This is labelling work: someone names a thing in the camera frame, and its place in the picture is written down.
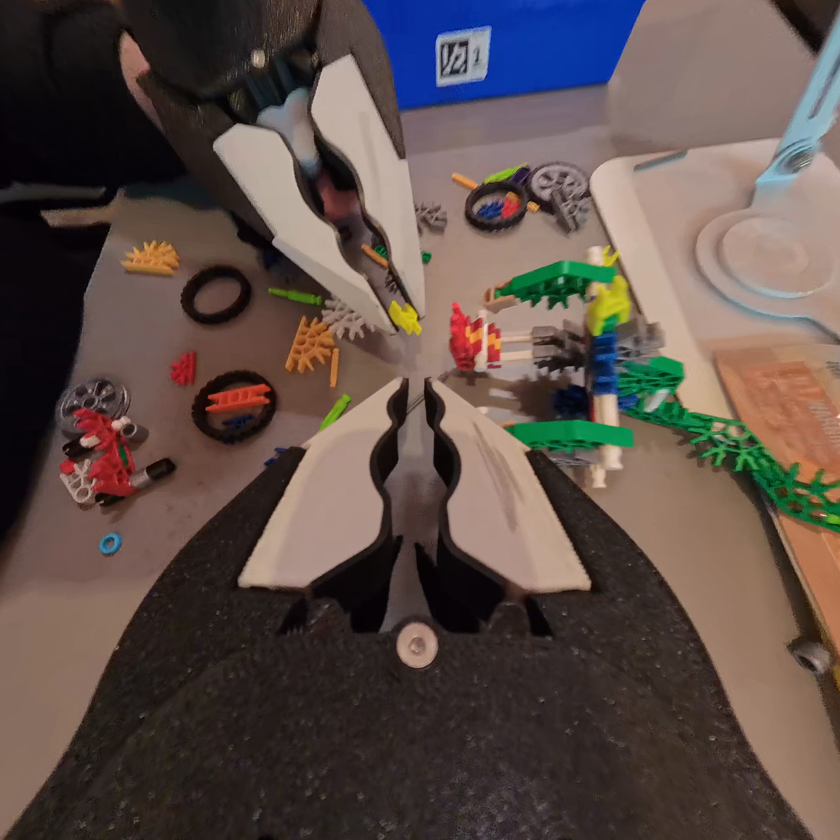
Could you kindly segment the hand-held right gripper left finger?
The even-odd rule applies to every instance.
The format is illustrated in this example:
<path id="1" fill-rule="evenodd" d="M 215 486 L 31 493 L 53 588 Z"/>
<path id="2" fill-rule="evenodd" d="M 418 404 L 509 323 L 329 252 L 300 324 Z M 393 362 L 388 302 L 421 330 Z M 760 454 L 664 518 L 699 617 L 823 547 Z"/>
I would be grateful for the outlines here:
<path id="1" fill-rule="evenodd" d="M 397 377 L 303 445 L 241 588 L 382 590 L 401 540 L 385 481 L 398 460 L 408 379 Z"/>

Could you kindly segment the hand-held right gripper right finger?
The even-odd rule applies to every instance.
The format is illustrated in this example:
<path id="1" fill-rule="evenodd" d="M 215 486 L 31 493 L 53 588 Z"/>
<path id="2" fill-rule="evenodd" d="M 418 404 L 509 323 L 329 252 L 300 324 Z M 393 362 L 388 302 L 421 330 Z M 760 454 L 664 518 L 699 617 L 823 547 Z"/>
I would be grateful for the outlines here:
<path id="1" fill-rule="evenodd" d="M 440 381 L 425 381 L 424 402 L 448 554 L 526 595 L 588 592 L 590 576 L 529 460 L 537 453 Z"/>

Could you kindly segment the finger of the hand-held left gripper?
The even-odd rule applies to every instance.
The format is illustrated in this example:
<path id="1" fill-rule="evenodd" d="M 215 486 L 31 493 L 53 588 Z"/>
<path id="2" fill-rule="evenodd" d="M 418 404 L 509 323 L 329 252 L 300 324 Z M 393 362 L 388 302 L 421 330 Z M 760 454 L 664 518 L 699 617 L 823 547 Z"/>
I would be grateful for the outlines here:
<path id="1" fill-rule="evenodd" d="M 321 69 L 310 114 L 319 138 L 353 174 L 363 216 L 384 240 L 404 299 L 425 317 L 424 263 L 408 163 L 397 153 L 352 55 Z"/>
<path id="2" fill-rule="evenodd" d="M 310 205 L 298 181 L 300 167 L 278 133 L 238 123 L 213 149 L 271 233 L 271 243 L 332 297 L 386 334 L 396 326 L 366 275 L 344 257 L 338 230 Z"/>

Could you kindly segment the multicoloured toy construction model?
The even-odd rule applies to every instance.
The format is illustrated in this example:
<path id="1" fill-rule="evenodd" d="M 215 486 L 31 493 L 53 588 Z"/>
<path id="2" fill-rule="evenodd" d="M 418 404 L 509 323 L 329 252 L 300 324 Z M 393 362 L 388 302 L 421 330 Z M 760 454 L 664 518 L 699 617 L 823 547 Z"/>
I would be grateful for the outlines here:
<path id="1" fill-rule="evenodd" d="M 634 313 L 618 262 L 611 247 L 592 246 L 582 262 L 562 260 L 486 290 L 475 317 L 457 302 L 449 316 L 448 349 L 460 375 L 489 375 L 525 363 L 561 375 L 549 421 L 500 425 L 555 465 L 584 472 L 593 489 L 606 487 L 607 475 L 623 469 L 623 452 L 634 446 L 620 414 L 657 410 L 685 376 L 682 363 L 659 353 L 665 345 L 660 325 Z M 514 333 L 495 322 L 504 309 L 526 303 L 567 308 L 572 299 L 582 304 L 580 324 Z"/>

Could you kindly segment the person's left forearm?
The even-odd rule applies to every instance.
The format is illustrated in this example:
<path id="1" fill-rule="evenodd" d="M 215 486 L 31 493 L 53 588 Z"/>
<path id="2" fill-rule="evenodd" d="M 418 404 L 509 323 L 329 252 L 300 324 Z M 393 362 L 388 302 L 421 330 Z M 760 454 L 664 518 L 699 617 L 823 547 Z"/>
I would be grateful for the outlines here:
<path id="1" fill-rule="evenodd" d="M 123 80 L 117 2 L 1 2 L 2 188 L 115 189 L 186 167 Z"/>

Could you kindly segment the person's left hand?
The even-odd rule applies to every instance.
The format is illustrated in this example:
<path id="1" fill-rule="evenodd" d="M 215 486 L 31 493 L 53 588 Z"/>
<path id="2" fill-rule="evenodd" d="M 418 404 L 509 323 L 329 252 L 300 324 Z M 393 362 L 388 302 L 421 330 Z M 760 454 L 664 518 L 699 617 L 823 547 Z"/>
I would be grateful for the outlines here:
<path id="1" fill-rule="evenodd" d="M 119 59 L 122 77 L 130 95 L 143 112 L 144 116 L 153 123 L 158 132 L 165 139 L 163 125 L 154 109 L 152 100 L 142 89 L 140 79 L 150 70 L 148 61 L 139 45 L 126 30 L 122 31 L 119 40 Z"/>

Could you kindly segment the black toy tyre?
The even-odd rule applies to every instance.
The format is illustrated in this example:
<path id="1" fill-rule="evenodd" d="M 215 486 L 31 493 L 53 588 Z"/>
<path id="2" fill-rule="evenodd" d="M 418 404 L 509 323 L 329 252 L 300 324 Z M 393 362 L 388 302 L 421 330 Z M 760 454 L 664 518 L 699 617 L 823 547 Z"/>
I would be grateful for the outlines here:
<path id="1" fill-rule="evenodd" d="M 250 408 L 234 413 L 206 413 L 207 395 L 239 388 L 245 385 L 256 385 L 258 383 L 268 384 L 273 392 L 274 398 L 271 402 L 261 408 Z M 261 434 L 272 421 L 277 411 L 277 391 L 267 379 L 261 374 L 253 371 L 234 370 L 228 371 L 213 378 L 199 391 L 192 404 L 192 421 L 199 432 L 206 437 L 223 445 L 240 445 Z M 252 413 L 255 415 L 253 426 L 237 431 L 226 432 L 221 427 L 221 421 L 228 417 L 240 414 Z"/>
<path id="2" fill-rule="evenodd" d="M 196 305 L 199 293 L 218 280 L 231 280 L 237 285 L 236 299 L 226 308 L 212 312 L 201 311 Z M 181 307 L 184 314 L 195 323 L 215 327 L 237 319 L 248 308 L 252 297 L 253 288 L 240 269 L 216 265 L 198 271 L 185 283 L 181 294 Z"/>
<path id="3" fill-rule="evenodd" d="M 524 205 L 527 207 L 526 211 L 520 217 L 515 217 L 510 220 L 503 220 L 499 218 L 494 220 L 493 222 L 487 222 L 478 219 L 474 215 L 473 208 L 477 204 L 482 204 L 483 202 L 491 201 L 498 198 L 504 200 L 505 195 L 508 192 L 514 192 L 519 194 Z M 516 226 L 519 226 L 520 223 L 524 220 L 525 216 L 527 216 L 529 212 L 529 203 L 530 199 L 526 189 L 518 185 L 510 184 L 509 182 L 481 184 L 477 189 L 472 191 L 467 196 L 465 202 L 465 220 L 471 227 L 475 228 L 481 233 L 497 234 L 506 232 Z"/>

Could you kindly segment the white toy snowflake connector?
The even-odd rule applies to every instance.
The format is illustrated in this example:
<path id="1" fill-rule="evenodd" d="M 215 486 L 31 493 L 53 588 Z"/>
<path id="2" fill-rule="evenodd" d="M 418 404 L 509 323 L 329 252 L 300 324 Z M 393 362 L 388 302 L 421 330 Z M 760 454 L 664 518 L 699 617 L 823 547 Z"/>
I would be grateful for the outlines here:
<path id="1" fill-rule="evenodd" d="M 320 322 L 327 325 L 332 336 L 337 340 L 353 342 L 375 331 L 374 325 L 368 323 L 345 302 L 332 298 L 323 302 Z"/>

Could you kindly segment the orange toy ladder piece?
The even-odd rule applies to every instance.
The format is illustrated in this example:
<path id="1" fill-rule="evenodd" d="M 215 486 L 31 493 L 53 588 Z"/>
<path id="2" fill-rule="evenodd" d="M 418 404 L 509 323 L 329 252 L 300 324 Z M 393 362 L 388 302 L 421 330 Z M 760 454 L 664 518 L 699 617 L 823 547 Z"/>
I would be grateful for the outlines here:
<path id="1" fill-rule="evenodd" d="M 265 383 L 212 393 L 206 396 L 206 413 L 234 413 L 250 408 L 261 408 L 274 398 L 272 388 Z"/>

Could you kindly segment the yellow toy fan connector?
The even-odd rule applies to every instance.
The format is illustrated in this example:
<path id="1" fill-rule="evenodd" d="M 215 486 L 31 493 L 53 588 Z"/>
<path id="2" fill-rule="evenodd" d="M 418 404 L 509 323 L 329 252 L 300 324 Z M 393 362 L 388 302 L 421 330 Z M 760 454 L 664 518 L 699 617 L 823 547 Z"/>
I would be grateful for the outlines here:
<path id="1" fill-rule="evenodd" d="M 121 260 L 121 266 L 126 271 L 155 277 L 173 277 L 180 265 L 174 246 L 157 240 L 144 242 L 141 248 L 134 246 Z"/>

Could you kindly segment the orange toy fan connector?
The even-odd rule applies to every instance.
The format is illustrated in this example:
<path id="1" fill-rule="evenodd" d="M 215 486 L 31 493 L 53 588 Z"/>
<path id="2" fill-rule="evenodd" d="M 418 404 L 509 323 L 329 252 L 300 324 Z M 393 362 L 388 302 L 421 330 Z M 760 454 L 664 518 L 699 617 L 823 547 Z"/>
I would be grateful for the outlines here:
<path id="1" fill-rule="evenodd" d="M 301 318 L 285 364 L 288 373 L 314 371 L 315 363 L 331 364 L 335 338 L 330 326 L 320 318 Z"/>

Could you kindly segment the grey toy wheel with tyre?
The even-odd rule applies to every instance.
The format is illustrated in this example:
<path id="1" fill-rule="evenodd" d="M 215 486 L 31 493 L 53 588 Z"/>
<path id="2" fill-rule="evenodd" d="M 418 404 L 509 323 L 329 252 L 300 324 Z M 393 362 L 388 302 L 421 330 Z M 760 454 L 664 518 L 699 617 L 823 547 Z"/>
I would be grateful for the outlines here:
<path id="1" fill-rule="evenodd" d="M 532 169 L 527 180 L 527 190 L 531 199 L 546 213 L 553 213 L 552 196 L 560 191 L 564 199 L 578 200 L 589 198 L 590 177 L 579 166 L 554 161 L 543 163 Z"/>

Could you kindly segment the grey toy fan connector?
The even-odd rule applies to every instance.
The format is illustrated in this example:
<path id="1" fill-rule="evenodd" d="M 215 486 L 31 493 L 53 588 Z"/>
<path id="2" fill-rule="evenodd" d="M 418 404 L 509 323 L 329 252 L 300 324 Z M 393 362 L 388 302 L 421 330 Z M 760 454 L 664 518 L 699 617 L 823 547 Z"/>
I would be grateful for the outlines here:
<path id="1" fill-rule="evenodd" d="M 554 189 L 550 198 L 553 216 L 566 235 L 581 231 L 592 210 L 592 198 L 587 190 Z"/>

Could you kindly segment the blue plastic bin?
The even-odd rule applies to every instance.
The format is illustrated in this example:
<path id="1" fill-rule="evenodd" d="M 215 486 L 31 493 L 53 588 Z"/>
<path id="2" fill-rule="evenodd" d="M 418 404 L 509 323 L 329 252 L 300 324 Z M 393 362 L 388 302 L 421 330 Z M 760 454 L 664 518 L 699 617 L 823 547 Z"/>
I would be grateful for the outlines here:
<path id="1" fill-rule="evenodd" d="M 607 83 L 644 1 L 367 1 L 402 110 Z"/>

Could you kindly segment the red and grey toy assembly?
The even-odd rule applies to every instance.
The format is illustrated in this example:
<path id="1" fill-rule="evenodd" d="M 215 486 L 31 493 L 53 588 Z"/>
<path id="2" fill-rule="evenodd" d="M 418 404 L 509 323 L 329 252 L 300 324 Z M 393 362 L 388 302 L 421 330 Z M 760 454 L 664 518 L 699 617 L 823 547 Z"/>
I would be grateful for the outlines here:
<path id="1" fill-rule="evenodd" d="M 137 466 L 133 446 L 145 430 L 125 415 L 80 407 L 71 418 L 76 436 L 62 448 L 59 477 L 79 508 L 110 508 L 174 475 L 176 464 L 170 458 Z"/>

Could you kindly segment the grey toy wheel hub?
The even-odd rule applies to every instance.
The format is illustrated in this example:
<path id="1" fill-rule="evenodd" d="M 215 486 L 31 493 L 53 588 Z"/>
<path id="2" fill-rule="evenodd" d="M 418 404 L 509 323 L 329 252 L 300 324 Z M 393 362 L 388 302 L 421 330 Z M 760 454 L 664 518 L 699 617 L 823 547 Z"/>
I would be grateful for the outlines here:
<path id="1" fill-rule="evenodd" d="M 120 382 L 107 377 L 94 377 L 69 386 L 56 405 L 56 425 L 65 439 L 77 438 L 76 412 L 82 408 L 110 418 L 127 415 L 131 393 Z"/>

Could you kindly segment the person's dark clothing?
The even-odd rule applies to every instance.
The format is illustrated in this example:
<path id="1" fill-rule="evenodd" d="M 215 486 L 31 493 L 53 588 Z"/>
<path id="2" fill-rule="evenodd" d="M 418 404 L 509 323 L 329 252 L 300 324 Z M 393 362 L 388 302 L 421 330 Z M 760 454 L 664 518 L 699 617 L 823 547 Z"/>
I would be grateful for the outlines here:
<path id="1" fill-rule="evenodd" d="M 1 540 L 27 499 L 81 336 L 83 302 L 109 233 L 52 228 L 34 204 L 1 214 Z"/>

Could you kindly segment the white flat board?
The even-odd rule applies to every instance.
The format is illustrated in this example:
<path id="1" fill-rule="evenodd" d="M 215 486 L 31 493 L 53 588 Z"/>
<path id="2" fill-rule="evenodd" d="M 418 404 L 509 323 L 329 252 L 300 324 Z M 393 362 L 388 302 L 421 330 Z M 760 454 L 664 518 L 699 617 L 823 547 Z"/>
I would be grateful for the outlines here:
<path id="1" fill-rule="evenodd" d="M 701 274 L 696 244 L 713 219 L 747 208 L 776 140 L 615 158 L 591 177 L 607 236 L 646 320 L 665 331 L 665 356 L 684 365 L 677 394 L 691 411 L 729 416 L 715 366 L 723 350 L 838 340 L 813 323 L 774 318 L 724 298 Z"/>

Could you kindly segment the small grey round part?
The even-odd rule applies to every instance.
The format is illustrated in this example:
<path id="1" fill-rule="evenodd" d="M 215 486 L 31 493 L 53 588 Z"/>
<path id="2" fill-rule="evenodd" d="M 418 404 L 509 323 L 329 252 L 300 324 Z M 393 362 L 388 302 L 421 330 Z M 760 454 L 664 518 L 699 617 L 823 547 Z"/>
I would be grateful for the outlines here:
<path id="1" fill-rule="evenodd" d="M 814 677 L 825 676 L 834 667 L 834 654 L 822 642 L 799 637 L 790 642 L 787 648 L 794 661 Z"/>

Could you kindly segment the silver desk stand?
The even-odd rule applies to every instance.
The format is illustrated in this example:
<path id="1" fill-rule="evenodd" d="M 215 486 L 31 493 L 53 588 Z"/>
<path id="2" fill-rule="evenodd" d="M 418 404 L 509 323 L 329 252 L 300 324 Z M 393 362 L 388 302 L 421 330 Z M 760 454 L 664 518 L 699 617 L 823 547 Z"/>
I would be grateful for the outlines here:
<path id="1" fill-rule="evenodd" d="M 731 303 L 839 336 L 839 173 L 823 152 L 838 117 L 839 19 L 747 208 L 696 242 L 701 274 Z"/>

